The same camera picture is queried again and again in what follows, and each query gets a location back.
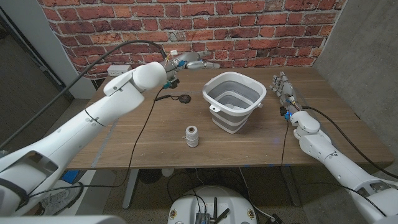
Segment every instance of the robotic hand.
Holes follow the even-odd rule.
[[[46,194],[67,165],[98,133],[143,101],[141,94],[157,86],[177,87],[177,72],[219,68],[199,61],[206,52],[189,52],[164,62],[141,65],[112,79],[105,97],[77,114],[55,132],[0,159],[0,216],[23,215]]]
[[[282,107],[280,114],[289,119],[294,136],[299,140],[301,150],[320,161],[343,186],[355,191],[351,195],[362,216],[369,223],[398,222],[398,182],[380,179],[368,174],[348,157],[337,150],[330,138],[320,130],[320,124],[311,117],[296,100],[291,82],[283,72],[274,76],[270,89],[279,97]],[[366,197],[381,211],[370,204]]]

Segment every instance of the blue object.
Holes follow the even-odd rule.
[[[69,184],[73,184],[76,176],[79,174],[78,170],[69,170],[66,174],[62,176],[62,180],[68,182]]]

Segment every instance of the red brick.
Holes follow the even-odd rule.
[[[294,40],[294,47],[306,47],[314,46],[319,47],[323,42],[323,37],[308,37],[308,38],[296,38]]]
[[[264,67],[269,65],[271,62],[270,58],[255,58],[248,60],[248,67]]]
[[[336,13],[313,13],[304,17],[304,24],[331,24],[335,21]]]
[[[87,56],[87,55],[103,55],[105,50],[103,47],[75,47],[73,52],[76,56]]]
[[[186,31],[185,39],[187,41],[193,40],[211,40],[213,39],[212,30],[196,30],[196,31]]]
[[[297,58],[288,58],[286,65],[287,66],[293,66],[293,65],[311,65],[311,63],[314,61],[313,58],[307,58],[307,57],[297,57]]]
[[[218,63],[221,68],[232,68],[232,61],[217,61],[217,60],[212,60],[211,62],[213,63]]]
[[[170,41],[184,41],[185,40],[185,36],[184,36],[184,32],[170,32],[169,33],[169,40]]]
[[[228,30],[225,29],[217,29],[214,30],[214,38],[216,40],[224,40],[228,35]]]
[[[329,35],[332,28],[333,28],[333,25],[323,26],[319,35]]]
[[[165,32],[146,32],[137,34],[139,40],[150,40],[150,41],[168,41],[167,33]]]
[[[116,46],[117,46],[117,45],[106,46],[106,47],[105,47],[105,51],[106,51],[106,52],[110,52],[110,51],[112,51]],[[122,53],[122,50],[116,49],[116,50],[112,51],[111,55],[121,54],[121,53]]]
[[[60,29],[58,28],[58,26],[55,23],[49,22],[49,25],[51,27],[51,29],[56,32],[56,33],[60,33]]]
[[[209,27],[234,27],[239,25],[239,17],[212,17],[209,18]]]
[[[108,21],[93,21],[93,25],[95,28],[95,31],[97,32],[103,32],[103,31],[108,31],[111,30],[111,24],[109,24]]]
[[[123,36],[123,40],[124,41],[136,40],[137,39],[137,35],[133,34],[133,33],[122,34],[122,36]]]
[[[301,47],[298,49],[297,56],[308,56],[310,55],[312,47]]]
[[[318,5],[318,9],[321,10],[329,10],[333,9],[333,6],[335,5],[336,0],[321,0],[321,2]]]
[[[128,6],[114,6],[114,13],[119,18],[130,18],[130,8]]]
[[[192,43],[192,50],[193,51],[204,51],[206,50],[206,44],[205,43]]]
[[[269,55],[294,56],[296,55],[296,52],[297,52],[296,48],[275,48],[269,52]]]
[[[248,40],[237,40],[235,41],[235,50],[244,50],[247,49],[249,46]]]
[[[139,54],[131,54],[130,55],[130,60],[132,62],[138,62],[138,61],[143,62],[144,61],[144,59],[142,58],[142,55],[139,55]]]
[[[156,19],[143,19],[145,30],[157,30]]]
[[[279,40],[250,40],[250,49],[269,49],[277,47]]]
[[[66,21],[79,20],[75,9],[58,9],[58,13],[60,14],[61,18]]]
[[[258,36],[259,28],[234,28],[229,33],[231,38],[251,38]]]
[[[285,9],[290,11],[314,10],[319,0],[286,0]]]
[[[115,20],[111,21],[114,30],[141,30],[141,21],[139,20]]]
[[[275,28],[273,27],[261,27],[260,36],[261,37],[273,37]]]
[[[228,51],[227,50],[217,50],[215,52],[215,59],[223,60],[228,58]]]
[[[131,13],[133,16],[142,17],[163,17],[163,6],[131,6]]]
[[[191,50],[190,44],[165,44],[164,50],[170,52],[171,50],[177,50],[178,52],[188,52]]]
[[[111,6],[80,7],[76,10],[82,19],[114,18]]]
[[[180,2],[180,3],[185,3],[187,0],[157,0],[159,3],[175,3],[175,2]]]
[[[101,0],[101,2],[108,4],[129,4],[134,3],[134,0]]]
[[[285,65],[285,57],[275,57],[271,60],[271,65]]]
[[[92,33],[94,28],[89,22],[74,22],[58,24],[63,34]]]
[[[72,56],[69,56],[69,59],[75,65],[82,65],[82,66],[88,65],[88,62],[87,62],[85,57],[72,57]]]
[[[161,29],[191,29],[191,19],[161,19],[159,21]]]
[[[119,34],[98,34],[92,35],[91,39],[94,44],[110,44],[115,42],[121,42],[122,38]]]
[[[214,4],[183,4],[181,14],[182,16],[214,15]]]
[[[246,66],[246,60],[236,60],[234,61],[234,68],[243,68]]]
[[[291,47],[293,45],[293,38],[283,38],[279,41],[278,47]]]
[[[336,5],[335,5],[335,9],[337,9],[337,10],[342,9],[345,2],[346,2],[346,0],[337,0]]]
[[[233,14],[244,14],[253,12],[262,12],[264,9],[264,1],[246,1],[236,2],[232,5]]]
[[[265,11],[281,11],[284,5],[284,0],[267,0]]]
[[[305,30],[305,35],[318,35],[321,26],[308,26]]]
[[[256,21],[255,16],[242,16],[241,26],[254,26],[255,21]]]
[[[287,14],[268,14],[258,16],[257,25],[278,25],[286,24]]]
[[[208,50],[231,50],[234,48],[233,41],[217,41],[217,42],[207,42]]]
[[[87,35],[78,35],[75,36],[76,40],[79,42],[81,45],[91,45],[93,42],[91,41],[91,38]]]
[[[146,44],[127,44],[121,47],[121,50],[124,53],[133,54],[150,53],[149,47]]]
[[[46,8],[44,8],[44,9],[43,9],[43,12],[44,12],[45,16],[46,16],[48,19],[55,20],[55,21],[60,21],[60,20],[61,20],[61,18],[58,16],[57,12],[55,12],[55,11],[52,10],[52,9],[46,9]]]
[[[169,5],[165,6],[166,16],[169,17],[180,17],[180,6],[179,5]]]
[[[246,59],[256,57],[256,50],[230,50],[229,59]]]
[[[195,18],[193,19],[193,28],[207,28],[208,21],[203,18]]]
[[[277,27],[275,37],[301,36],[304,35],[304,32],[304,26]]]
[[[163,61],[163,57],[160,53],[153,53],[153,54],[145,54],[142,55],[144,57],[144,61],[146,63],[150,63],[150,62],[162,62]]]
[[[63,45],[70,46],[70,47],[78,45],[78,43],[74,37],[62,37],[59,35],[57,35],[57,37]]]
[[[105,62],[131,62],[128,55],[109,55],[105,58]]]
[[[79,0],[43,0],[46,6],[78,6]]]
[[[289,14],[289,18],[287,19],[287,23],[288,24],[300,24],[302,19],[303,19],[302,13],[291,12]]]
[[[231,10],[231,3],[217,3],[216,11],[219,15],[227,15]]]
[[[312,56],[315,56],[315,57],[319,56],[321,54],[322,50],[323,50],[323,47],[317,47],[317,48],[312,49]]]
[[[88,71],[89,74],[97,74],[106,72],[111,64],[94,65],[94,67]]]

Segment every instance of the white cylinder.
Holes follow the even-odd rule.
[[[196,147],[199,144],[199,133],[195,126],[189,126],[185,130],[185,138],[189,147]]]

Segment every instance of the electrical outlet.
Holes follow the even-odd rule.
[[[109,76],[119,76],[131,70],[131,65],[111,65],[108,68]]]

